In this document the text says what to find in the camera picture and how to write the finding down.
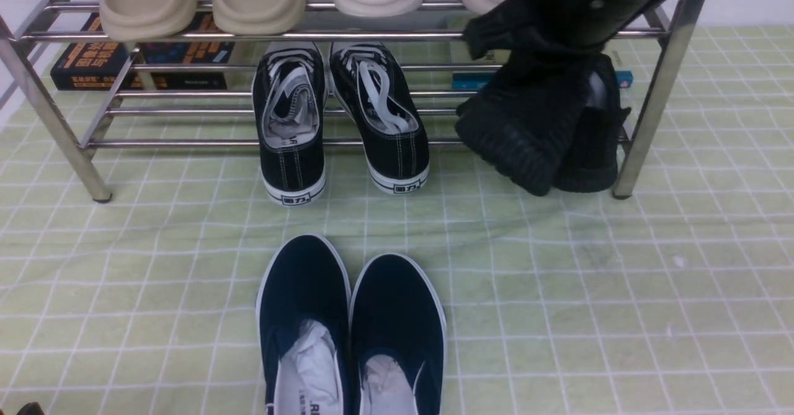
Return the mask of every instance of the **black sock sneaker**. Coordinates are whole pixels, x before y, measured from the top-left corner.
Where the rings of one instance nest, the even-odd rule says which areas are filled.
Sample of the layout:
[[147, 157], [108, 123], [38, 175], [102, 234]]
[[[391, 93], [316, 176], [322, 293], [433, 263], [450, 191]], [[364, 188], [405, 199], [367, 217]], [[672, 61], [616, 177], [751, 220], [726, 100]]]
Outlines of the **black sock sneaker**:
[[618, 78], [609, 56], [598, 57], [590, 85], [587, 107], [554, 178], [554, 187], [564, 192], [601, 192], [618, 179], [618, 137], [631, 108], [620, 107]]
[[593, 56], [533, 68], [513, 51], [494, 81], [460, 106], [463, 143], [530, 194], [550, 191], [589, 94]]

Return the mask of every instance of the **white rubber sole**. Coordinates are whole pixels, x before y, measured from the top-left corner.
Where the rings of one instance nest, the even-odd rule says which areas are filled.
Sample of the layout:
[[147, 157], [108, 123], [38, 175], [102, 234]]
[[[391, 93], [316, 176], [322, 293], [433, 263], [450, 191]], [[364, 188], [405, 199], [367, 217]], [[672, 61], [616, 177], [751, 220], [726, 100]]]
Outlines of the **white rubber sole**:
[[367, 159], [367, 169], [369, 170], [369, 176], [372, 178], [372, 182], [375, 183], [375, 187], [380, 189], [384, 194], [389, 195], [406, 195], [411, 192], [416, 192], [424, 186], [430, 174], [430, 166], [427, 166], [423, 172], [415, 177], [409, 179], [392, 179], [379, 174], [377, 170], [372, 168], [369, 159]]
[[428, 278], [427, 274], [425, 274], [425, 271], [422, 270], [422, 267], [419, 264], [417, 264], [417, 262], [415, 262], [410, 257], [406, 257], [406, 255], [402, 255], [402, 254], [380, 254], [377, 257], [374, 257], [374, 259], [371, 259], [371, 260], [369, 260], [369, 262], [367, 262], [367, 264], [364, 266], [363, 270], [361, 270], [361, 274], [359, 274], [358, 280], [355, 282], [354, 291], [352, 291], [352, 299], [350, 301], [350, 310], [348, 311], [348, 317], [349, 317], [348, 327], [352, 327], [352, 317], [354, 317], [354, 308], [355, 308], [355, 296], [358, 295], [358, 290], [359, 290], [359, 288], [361, 286], [362, 279], [366, 276], [367, 270], [369, 270], [369, 267], [372, 266], [372, 263], [374, 263], [375, 260], [377, 260], [380, 257], [383, 257], [385, 255], [396, 255], [398, 257], [402, 257], [402, 259], [407, 260], [411, 266], [414, 266], [414, 270], [416, 270], [416, 272], [419, 273], [419, 276], [422, 277], [423, 280], [425, 280], [425, 284], [427, 285], [427, 288], [430, 291], [430, 295], [433, 297], [433, 302], [436, 305], [436, 311], [439, 312], [439, 321], [442, 322], [442, 339], [444, 339], [444, 364], [442, 364], [442, 366], [443, 367], [446, 366], [446, 364], [447, 364], [447, 362], [446, 362], [446, 359], [447, 359], [447, 337], [446, 337], [447, 324], [446, 324], [446, 313], [444, 313], [444, 305], [442, 305], [442, 300], [439, 298], [439, 293], [436, 292], [436, 288], [433, 287], [433, 284], [430, 282], [430, 279]]
[[[331, 253], [334, 254], [334, 258], [337, 260], [337, 265], [339, 266], [339, 270], [341, 271], [342, 276], [345, 277], [345, 292], [346, 292], [346, 295], [347, 295], [348, 308], [349, 308], [350, 307], [350, 301], [351, 301], [350, 277], [348, 277], [347, 269], [345, 268], [345, 263], [342, 262], [342, 257], [339, 256], [339, 253], [337, 252], [336, 248], [334, 248], [334, 245], [332, 245], [328, 241], [328, 239], [326, 239], [326, 237], [323, 237], [323, 235], [317, 235], [317, 234], [308, 234], [308, 235], [312, 236], [312, 237], [315, 237], [316, 239], [319, 239], [323, 243], [326, 243], [326, 246], [328, 246], [328, 248], [331, 251]], [[273, 255], [273, 258], [270, 259], [269, 263], [267, 263], [267, 270], [264, 271], [264, 277], [262, 277], [262, 283], [261, 283], [261, 285], [259, 285], [259, 291], [256, 294], [256, 324], [257, 324], [257, 327], [258, 327], [259, 321], [260, 321], [260, 317], [259, 316], [260, 316], [260, 308], [262, 307], [262, 294], [264, 293], [264, 286], [267, 284], [267, 278], [270, 276], [270, 271], [273, 269], [273, 263], [275, 263], [275, 260], [278, 259], [279, 254], [281, 254], [281, 250], [283, 250], [284, 246], [286, 246], [287, 243], [289, 243], [289, 241], [284, 243], [284, 245], [282, 245], [281, 248], [279, 248], [279, 250], [275, 252], [275, 254]], [[260, 331], [256, 330], [256, 337], [259, 338], [259, 344], [261, 345], [262, 344], [262, 339], [259, 336], [260, 336]]]
[[308, 189], [298, 190], [297, 192], [286, 192], [270, 185], [267, 183], [267, 180], [264, 179], [264, 175], [261, 172], [262, 170], [260, 169], [262, 182], [264, 183], [264, 188], [267, 189], [267, 195], [270, 197], [270, 200], [284, 207], [292, 208], [295, 206], [309, 205], [309, 203], [313, 203], [320, 198], [326, 190], [325, 166], [323, 166], [323, 175], [320, 176], [320, 180], [317, 181], [317, 183], [310, 186]]

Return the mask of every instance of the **black canvas sneaker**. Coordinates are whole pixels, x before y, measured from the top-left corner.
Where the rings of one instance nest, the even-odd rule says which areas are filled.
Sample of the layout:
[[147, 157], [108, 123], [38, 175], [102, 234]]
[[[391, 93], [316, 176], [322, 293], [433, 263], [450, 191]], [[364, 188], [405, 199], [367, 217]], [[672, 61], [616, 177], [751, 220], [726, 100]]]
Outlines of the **black canvas sneaker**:
[[427, 181], [427, 133], [402, 68], [386, 47], [331, 45], [332, 90], [355, 120], [372, 180], [387, 194], [419, 190]]
[[317, 45], [270, 43], [251, 93], [267, 193], [285, 206], [310, 203], [326, 186], [323, 108], [328, 90]]
[[439, 415], [446, 317], [414, 261], [385, 254], [365, 266], [350, 307], [350, 344], [360, 399], [352, 413]]
[[350, 282], [323, 237], [275, 254], [256, 297], [267, 415], [348, 415]]

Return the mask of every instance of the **heel label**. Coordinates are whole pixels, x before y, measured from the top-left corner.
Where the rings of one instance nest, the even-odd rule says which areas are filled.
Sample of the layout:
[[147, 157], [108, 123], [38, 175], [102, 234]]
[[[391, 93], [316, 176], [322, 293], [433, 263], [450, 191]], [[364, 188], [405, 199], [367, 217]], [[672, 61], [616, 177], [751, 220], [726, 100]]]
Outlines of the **heel label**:
[[405, 184], [405, 185], [397, 185], [394, 186], [395, 195], [403, 195], [403, 194], [410, 194], [411, 192], [416, 192], [419, 188], [422, 187], [422, 181], [416, 181], [413, 184]]
[[281, 203], [285, 206], [300, 206], [307, 205], [311, 202], [311, 195], [300, 195], [300, 197], [281, 197]]

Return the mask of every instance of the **shoe rack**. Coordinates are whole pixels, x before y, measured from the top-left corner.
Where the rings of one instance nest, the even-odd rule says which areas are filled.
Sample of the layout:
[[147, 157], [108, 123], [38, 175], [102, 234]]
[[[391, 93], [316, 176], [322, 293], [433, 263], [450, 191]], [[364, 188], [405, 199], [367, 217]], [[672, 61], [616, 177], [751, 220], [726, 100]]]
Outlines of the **shoe rack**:
[[[649, 27], [641, 29], [626, 29], [621, 31], [617, 38], [653, 38], [661, 46], [659, 56], [650, 87], [639, 114], [636, 127], [627, 128], [621, 140], [625, 152], [622, 168], [618, 181], [613, 187], [612, 194], [616, 199], [626, 199], [631, 196], [637, 182], [643, 163], [650, 149], [653, 135], [656, 132], [667, 98], [670, 96], [675, 83], [681, 62], [684, 59], [692, 32], [697, 23], [700, 11], [705, 0], [678, 0], [675, 12], [668, 19], [661, 8], [646, 14]], [[200, 11], [212, 10], [208, 1], [200, 1]], [[307, 11], [334, 10], [332, 0], [309, 0]], [[450, 0], [425, 0], [420, 11], [464, 11], [463, 4]], [[235, 91], [159, 91], [156, 90], [153, 73], [184, 73], [184, 72], [252, 72], [255, 65], [147, 65], [134, 43], [127, 43], [130, 48], [130, 57], [125, 62], [122, 72], [117, 76], [119, 80], [113, 85], [107, 98], [97, 110], [96, 117], [82, 137], [74, 134], [63, 113], [56, 106], [42, 80], [33, 69], [28, 57], [32, 50], [41, 44], [72, 43], [72, 42], [108, 42], [110, 39], [101, 32], [56, 32], [49, 30], [52, 23], [60, 14], [91, 13], [99, 11], [99, 0], [43, 0], [37, 10], [25, 21], [20, 31], [15, 35], [9, 30], [0, 17], [0, 60], [8, 67], [28, 101], [43, 124], [47, 127], [52, 138], [55, 139], [59, 149], [68, 159], [76, 174], [82, 180], [91, 197], [99, 203], [110, 201], [112, 191], [107, 187], [103, 178], [94, 168], [92, 158], [98, 149], [125, 149], [125, 148], [184, 148], [196, 149], [200, 147], [255, 147], [258, 141], [250, 139], [121, 139], [106, 138], [108, 128], [115, 118], [128, 116], [252, 116], [250, 107], [196, 107], [196, 106], [159, 106], [159, 107], [125, 107], [125, 99], [178, 99], [196, 98], [245, 98], [249, 92]], [[275, 40], [296, 40], [331, 42], [337, 40], [378, 41], [378, 42], [446, 42], [458, 39], [460, 32], [450, 30], [400, 30], [400, 31], [291, 31], [280, 35], [267, 36], [240, 36], [230, 33], [179, 33], [171, 37], [161, 38], [155, 42], [264, 42]], [[403, 65], [409, 71], [463, 71], [466, 69], [482, 71], [483, 65]], [[498, 65], [489, 66], [493, 70]], [[122, 90], [122, 79], [127, 73], [136, 72], [141, 78], [144, 90]], [[414, 90], [414, 96], [428, 97], [459, 97], [466, 98], [475, 92], [453, 90]], [[343, 115], [341, 108], [329, 109], [326, 115]], [[454, 116], [453, 107], [426, 107], [419, 109], [420, 115], [447, 115]], [[329, 138], [324, 141], [326, 146], [361, 146], [361, 141], [347, 138]], [[431, 146], [456, 146], [460, 141], [454, 138], [430, 139]]]

